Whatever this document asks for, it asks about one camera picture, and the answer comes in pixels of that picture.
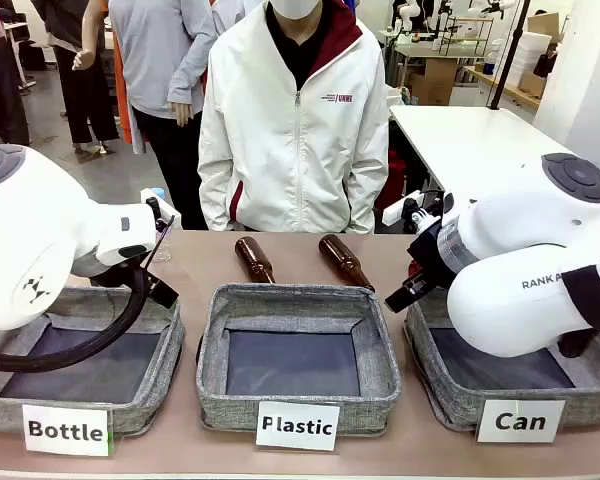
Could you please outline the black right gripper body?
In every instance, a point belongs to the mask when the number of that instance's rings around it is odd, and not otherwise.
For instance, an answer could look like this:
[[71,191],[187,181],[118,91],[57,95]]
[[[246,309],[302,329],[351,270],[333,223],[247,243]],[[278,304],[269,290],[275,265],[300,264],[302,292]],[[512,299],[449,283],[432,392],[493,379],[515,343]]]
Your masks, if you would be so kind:
[[412,258],[406,287],[412,301],[418,301],[436,288],[448,289],[457,273],[444,258],[448,248],[440,252],[439,237],[447,230],[454,231],[456,221],[442,225],[441,218],[420,218],[412,221],[416,238],[407,251]]

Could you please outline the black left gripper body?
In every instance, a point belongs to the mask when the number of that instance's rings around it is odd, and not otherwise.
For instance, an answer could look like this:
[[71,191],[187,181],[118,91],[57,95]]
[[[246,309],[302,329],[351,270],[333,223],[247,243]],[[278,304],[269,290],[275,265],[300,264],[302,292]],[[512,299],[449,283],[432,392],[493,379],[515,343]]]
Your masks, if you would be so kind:
[[105,288],[128,287],[133,294],[142,294],[158,305],[170,309],[179,294],[163,280],[151,274],[143,265],[144,258],[132,258],[112,266],[95,277],[95,285]]

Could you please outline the brown glass bottle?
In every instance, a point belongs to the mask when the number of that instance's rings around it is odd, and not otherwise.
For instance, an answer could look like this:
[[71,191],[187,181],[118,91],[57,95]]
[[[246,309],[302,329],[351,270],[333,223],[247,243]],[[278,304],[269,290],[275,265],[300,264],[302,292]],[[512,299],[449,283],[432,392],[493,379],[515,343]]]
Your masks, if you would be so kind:
[[241,267],[253,283],[274,284],[273,267],[255,238],[243,236],[234,246]]
[[357,256],[337,235],[327,234],[322,237],[318,248],[322,259],[342,281],[351,286],[375,291]]

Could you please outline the grey fabric basket bottle label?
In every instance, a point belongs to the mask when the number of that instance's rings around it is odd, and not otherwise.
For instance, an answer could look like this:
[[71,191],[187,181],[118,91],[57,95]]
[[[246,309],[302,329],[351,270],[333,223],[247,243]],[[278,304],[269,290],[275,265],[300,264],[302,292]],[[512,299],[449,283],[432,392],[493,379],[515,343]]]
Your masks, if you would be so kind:
[[[54,353],[99,334],[122,312],[124,289],[68,287],[28,325],[0,331],[0,353]],[[98,354],[44,373],[0,372],[0,432],[22,433],[22,407],[106,410],[116,435],[144,433],[177,369],[185,329],[180,307],[147,301],[132,327]]]

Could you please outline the grey fabric basket can label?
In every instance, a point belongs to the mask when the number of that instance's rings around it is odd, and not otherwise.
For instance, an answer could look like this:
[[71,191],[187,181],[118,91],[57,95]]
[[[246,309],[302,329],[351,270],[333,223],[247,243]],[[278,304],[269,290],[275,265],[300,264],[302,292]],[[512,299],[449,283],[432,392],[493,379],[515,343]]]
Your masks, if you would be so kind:
[[600,425],[600,334],[576,358],[555,344],[491,356],[452,327],[442,289],[407,308],[403,329],[434,414],[450,430],[476,430],[487,400],[563,400],[562,427]]

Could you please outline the grey fabric basket plastic label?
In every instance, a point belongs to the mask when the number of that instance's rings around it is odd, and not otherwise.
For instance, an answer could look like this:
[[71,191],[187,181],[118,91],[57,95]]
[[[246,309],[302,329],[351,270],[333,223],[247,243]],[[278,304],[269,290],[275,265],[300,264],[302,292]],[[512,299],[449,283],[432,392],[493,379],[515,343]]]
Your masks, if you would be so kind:
[[340,436],[380,436],[401,391],[368,289],[226,284],[212,296],[195,377],[203,425],[253,432],[263,401],[340,409]]

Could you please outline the white Can label card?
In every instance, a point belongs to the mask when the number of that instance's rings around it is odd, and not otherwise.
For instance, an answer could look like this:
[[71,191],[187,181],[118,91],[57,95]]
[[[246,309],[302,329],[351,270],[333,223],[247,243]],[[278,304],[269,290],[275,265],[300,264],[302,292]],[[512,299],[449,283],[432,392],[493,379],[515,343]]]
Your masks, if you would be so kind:
[[478,424],[478,443],[551,444],[564,400],[486,400]]

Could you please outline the grey shirt person's pale hand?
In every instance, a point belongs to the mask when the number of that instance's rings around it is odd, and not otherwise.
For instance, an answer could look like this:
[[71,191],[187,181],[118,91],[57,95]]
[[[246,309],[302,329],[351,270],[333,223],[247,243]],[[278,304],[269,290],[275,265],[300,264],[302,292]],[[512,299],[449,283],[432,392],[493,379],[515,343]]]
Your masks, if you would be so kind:
[[184,102],[168,101],[169,109],[173,113],[179,127],[186,126],[196,115],[196,105],[191,99]]

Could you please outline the red bag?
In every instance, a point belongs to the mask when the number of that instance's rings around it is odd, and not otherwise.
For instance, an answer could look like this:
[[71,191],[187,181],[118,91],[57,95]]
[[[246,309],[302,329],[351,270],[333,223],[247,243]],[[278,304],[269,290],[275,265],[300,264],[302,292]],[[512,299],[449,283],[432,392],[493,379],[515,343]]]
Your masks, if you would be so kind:
[[405,162],[394,147],[388,150],[388,177],[375,202],[379,210],[391,206],[403,195],[405,183]]

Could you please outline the white desk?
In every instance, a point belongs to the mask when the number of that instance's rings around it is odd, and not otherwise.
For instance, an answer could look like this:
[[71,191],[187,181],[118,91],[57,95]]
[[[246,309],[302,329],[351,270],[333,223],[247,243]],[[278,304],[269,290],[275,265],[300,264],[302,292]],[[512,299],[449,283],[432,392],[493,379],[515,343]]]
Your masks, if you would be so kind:
[[456,197],[567,200],[546,178],[542,156],[572,151],[508,110],[401,105],[391,113],[432,179]]

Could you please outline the white Plastic label card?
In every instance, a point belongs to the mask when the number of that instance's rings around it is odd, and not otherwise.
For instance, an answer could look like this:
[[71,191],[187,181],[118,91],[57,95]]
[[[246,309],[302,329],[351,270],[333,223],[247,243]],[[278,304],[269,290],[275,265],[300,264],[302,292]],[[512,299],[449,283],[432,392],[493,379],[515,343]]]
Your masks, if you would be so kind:
[[262,401],[258,407],[258,447],[332,452],[340,407]]

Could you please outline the white Bottle label card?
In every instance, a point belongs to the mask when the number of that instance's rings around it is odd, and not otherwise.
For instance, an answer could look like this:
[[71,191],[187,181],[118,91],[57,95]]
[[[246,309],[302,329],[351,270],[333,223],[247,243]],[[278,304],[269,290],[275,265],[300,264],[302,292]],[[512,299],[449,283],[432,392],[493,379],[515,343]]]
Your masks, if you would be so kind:
[[108,457],[112,430],[106,410],[22,406],[24,443],[29,452]]

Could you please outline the large cardboard box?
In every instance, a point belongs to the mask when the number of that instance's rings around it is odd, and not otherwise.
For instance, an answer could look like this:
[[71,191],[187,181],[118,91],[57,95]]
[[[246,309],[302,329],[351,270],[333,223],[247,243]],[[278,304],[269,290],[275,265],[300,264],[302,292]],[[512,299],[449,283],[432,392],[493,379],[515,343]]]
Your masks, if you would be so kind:
[[428,58],[423,72],[410,76],[410,92],[419,105],[448,106],[455,84],[458,60],[455,58]]

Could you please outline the wooden workbench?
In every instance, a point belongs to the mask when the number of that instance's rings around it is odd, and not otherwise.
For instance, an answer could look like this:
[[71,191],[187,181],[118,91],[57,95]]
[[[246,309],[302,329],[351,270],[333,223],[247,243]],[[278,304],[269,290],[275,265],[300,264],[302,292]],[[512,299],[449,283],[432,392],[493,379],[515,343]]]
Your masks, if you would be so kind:
[[[489,84],[492,87],[492,90],[495,90],[498,86],[498,81],[493,75],[485,75],[483,72],[476,71],[473,66],[468,65],[463,66],[463,70],[466,73],[475,76],[479,81]],[[530,96],[527,93],[520,90],[518,87],[515,87],[509,83],[506,83],[504,85],[503,93],[514,98],[520,104],[526,105],[535,110],[539,108],[541,103],[541,100],[539,98]]]

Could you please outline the person in white jacket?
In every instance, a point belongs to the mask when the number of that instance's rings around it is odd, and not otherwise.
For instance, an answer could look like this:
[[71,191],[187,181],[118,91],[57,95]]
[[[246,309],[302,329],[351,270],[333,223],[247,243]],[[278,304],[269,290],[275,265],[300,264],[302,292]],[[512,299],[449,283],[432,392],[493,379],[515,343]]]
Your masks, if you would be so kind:
[[388,177],[384,60],[344,0],[288,20],[269,0],[209,53],[199,196],[213,231],[375,229]]

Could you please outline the orange garment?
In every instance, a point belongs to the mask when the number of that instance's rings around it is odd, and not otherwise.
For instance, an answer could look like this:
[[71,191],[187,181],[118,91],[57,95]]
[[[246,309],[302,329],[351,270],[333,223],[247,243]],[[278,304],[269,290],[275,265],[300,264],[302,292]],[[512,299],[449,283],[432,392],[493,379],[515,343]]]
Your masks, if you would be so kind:
[[118,115],[120,120],[120,126],[123,132],[123,139],[127,144],[132,144],[132,132],[129,121],[126,84],[123,75],[123,62],[120,54],[120,49],[117,41],[116,34],[113,34],[113,58],[114,58],[114,76],[115,76],[115,88],[116,98],[118,106]]

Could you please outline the black stand pole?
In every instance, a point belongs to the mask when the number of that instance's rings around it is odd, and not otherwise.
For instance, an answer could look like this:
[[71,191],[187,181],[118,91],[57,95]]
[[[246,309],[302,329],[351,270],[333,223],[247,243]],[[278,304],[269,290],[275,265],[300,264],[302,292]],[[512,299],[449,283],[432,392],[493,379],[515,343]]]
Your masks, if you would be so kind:
[[499,103],[501,96],[503,94],[506,81],[509,75],[509,71],[511,69],[513,59],[515,57],[515,53],[519,44],[519,40],[523,34],[524,24],[527,17],[527,12],[531,3],[531,0],[521,0],[522,4],[519,9],[518,20],[515,23],[515,28],[512,31],[511,41],[509,42],[509,50],[505,57],[504,65],[500,70],[500,80],[497,83],[497,87],[495,93],[491,99],[491,103],[489,105],[489,109],[493,111],[497,111],[499,109]]

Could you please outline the person in dark wide trousers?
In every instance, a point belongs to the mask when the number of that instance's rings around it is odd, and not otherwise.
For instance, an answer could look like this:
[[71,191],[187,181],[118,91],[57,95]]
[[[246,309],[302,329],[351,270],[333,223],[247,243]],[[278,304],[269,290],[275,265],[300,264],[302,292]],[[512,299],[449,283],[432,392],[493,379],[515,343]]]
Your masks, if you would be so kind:
[[119,138],[102,67],[104,22],[97,23],[93,65],[73,68],[74,59],[84,50],[82,20],[89,0],[31,0],[44,23],[48,43],[58,66],[66,116],[74,150],[80,154],[105,154],[108,143]]

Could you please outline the white foam box stack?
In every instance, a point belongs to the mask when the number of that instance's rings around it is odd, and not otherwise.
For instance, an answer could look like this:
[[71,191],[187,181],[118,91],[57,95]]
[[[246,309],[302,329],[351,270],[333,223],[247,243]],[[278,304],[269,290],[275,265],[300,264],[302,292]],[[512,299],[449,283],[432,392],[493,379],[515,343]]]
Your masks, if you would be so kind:
[[507,76],[507,84],[518,86],[527,71],[533,71],[544,54],[555,50],[556,43],[550,35],[524,32],[518,42]]

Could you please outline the person in grey shirt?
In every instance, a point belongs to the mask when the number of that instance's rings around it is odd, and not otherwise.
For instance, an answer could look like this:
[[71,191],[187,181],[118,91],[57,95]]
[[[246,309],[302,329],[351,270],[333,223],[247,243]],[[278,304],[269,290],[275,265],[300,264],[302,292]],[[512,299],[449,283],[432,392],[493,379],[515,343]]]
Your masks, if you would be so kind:
[[[217,39],[209,0],[109,0],[123,62],[133,151],[149,145],[185,230],[205,230],[198,142],[209,51]],[[195,117],[179,127],[168,101],[191,99]]]

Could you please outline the small cardboard box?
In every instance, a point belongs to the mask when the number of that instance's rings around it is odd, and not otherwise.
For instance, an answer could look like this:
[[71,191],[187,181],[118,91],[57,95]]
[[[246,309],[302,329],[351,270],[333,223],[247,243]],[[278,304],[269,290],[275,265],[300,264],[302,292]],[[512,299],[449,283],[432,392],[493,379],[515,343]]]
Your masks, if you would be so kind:
[[544,13],[527,18],[527,30],[532,33],[547,35],[557,41],[560,35],[560,17],[557,12]]

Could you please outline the white face mask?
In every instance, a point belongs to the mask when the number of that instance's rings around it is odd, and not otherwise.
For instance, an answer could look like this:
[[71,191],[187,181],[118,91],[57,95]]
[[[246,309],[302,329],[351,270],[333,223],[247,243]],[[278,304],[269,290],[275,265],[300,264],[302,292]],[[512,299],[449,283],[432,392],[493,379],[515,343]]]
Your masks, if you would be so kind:
[[301,20],[308,17],[321,0],[269,0],[277,14],[288,20]]

